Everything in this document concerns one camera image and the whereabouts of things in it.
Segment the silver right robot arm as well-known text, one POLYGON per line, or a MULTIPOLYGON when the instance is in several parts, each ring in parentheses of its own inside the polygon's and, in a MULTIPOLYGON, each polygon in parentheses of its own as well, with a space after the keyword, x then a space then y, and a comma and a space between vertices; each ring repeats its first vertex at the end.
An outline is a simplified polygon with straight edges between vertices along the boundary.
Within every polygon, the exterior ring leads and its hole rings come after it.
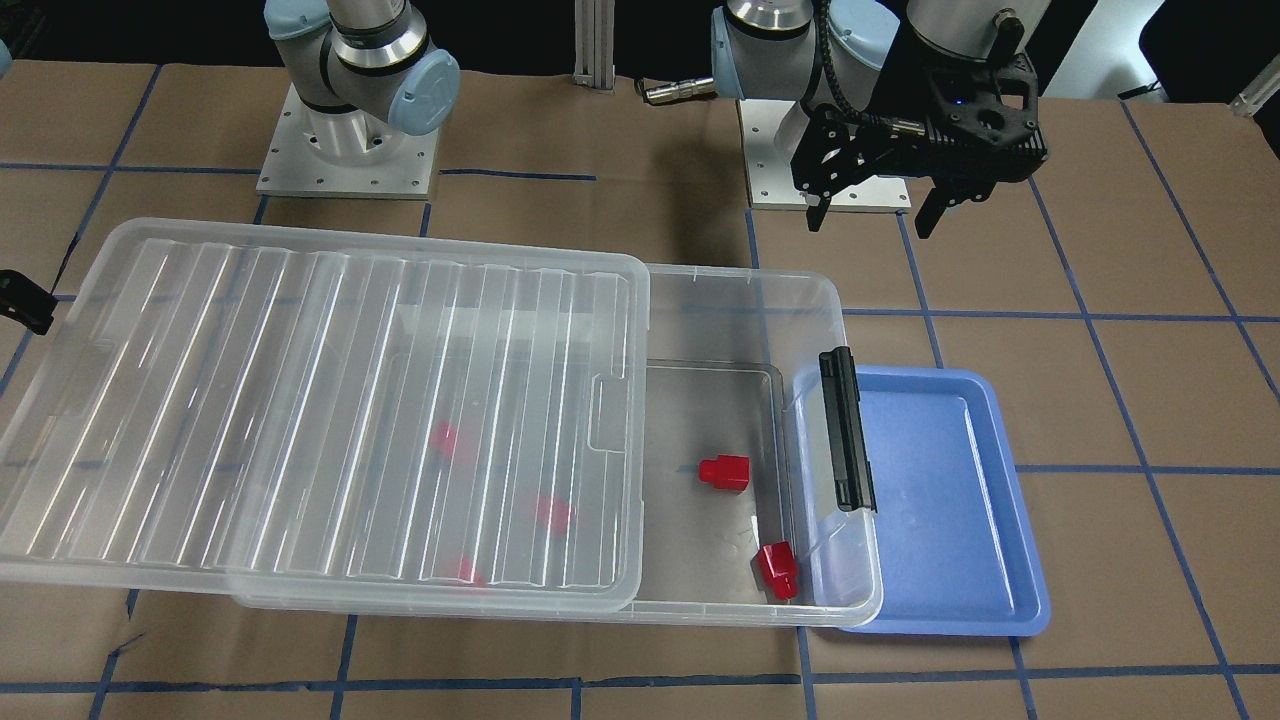
POLYGON ((132 217, 424 234, 460 68, 407 1, 102 4, 129 50, 232 45, 282 69, 82 65, 3 53, 3 346, 47 325, 132 217))

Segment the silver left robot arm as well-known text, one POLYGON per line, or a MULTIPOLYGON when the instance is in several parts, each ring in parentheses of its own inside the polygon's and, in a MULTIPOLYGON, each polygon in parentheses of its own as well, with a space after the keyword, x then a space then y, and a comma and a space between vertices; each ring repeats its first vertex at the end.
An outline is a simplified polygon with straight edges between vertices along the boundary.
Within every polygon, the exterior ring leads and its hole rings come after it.
POLYGON ((735 100, 791 102, 790 183, 822 228, 876 176, 927 178, 915 229, 1043 167, 1039 77, 1027 51, 1044 1, 726 1, 710 77, 735 100))

